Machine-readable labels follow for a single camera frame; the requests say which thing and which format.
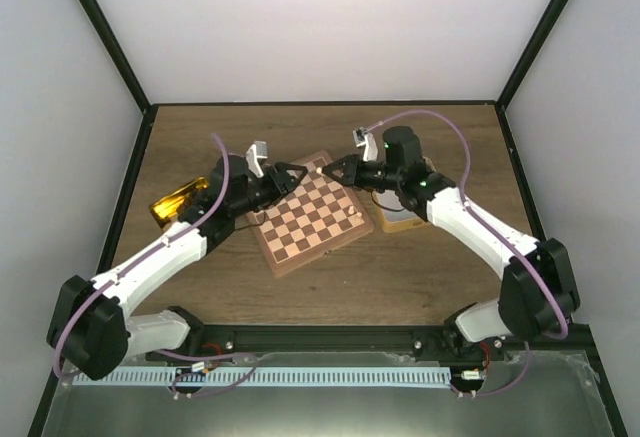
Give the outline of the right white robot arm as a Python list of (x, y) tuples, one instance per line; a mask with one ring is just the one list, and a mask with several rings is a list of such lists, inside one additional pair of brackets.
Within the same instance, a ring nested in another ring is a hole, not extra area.
[(524, 234), (473, 203), (462, 184), (432, 167), (408, 126), (384, 131), (384, 160), (378, 160), (369, 132), (358, 129), (354, 139), (363, 152), (325, 166), (325, 176), (344, 187), (394, 193), (405, 210), (451, 234), (500, 278), (498, 298), (472, 304), (450, 317), (453, 328), (445, 333), (444, 346), (451, 357), (468, 359), (480, 341), (492, 337), (522, 341), (567, 337), (568, 320), (580, 299), (561, 242)]

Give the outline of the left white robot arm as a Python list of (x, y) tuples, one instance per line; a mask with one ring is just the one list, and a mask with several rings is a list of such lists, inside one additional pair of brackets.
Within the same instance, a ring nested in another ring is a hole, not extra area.
[(252, 171), (240, 156), (218, 160), (205, 187), (177, 192), (181, 203), (167, 230), (142, 251), (89, 280), (79, 276), (61, 287), (46, 340), (54, 350), (53, 368), (62, 377), (69, 362), (93, 380), (121, 362), (150, 352), (172, 351), (181, 360), (204, 349), (204, 325), (172, 306), (135, 316), (134, 310), (157, 288), (220, 246), (239, 217), (266, 210), (292, 194), (308, 170), (277, 162)]

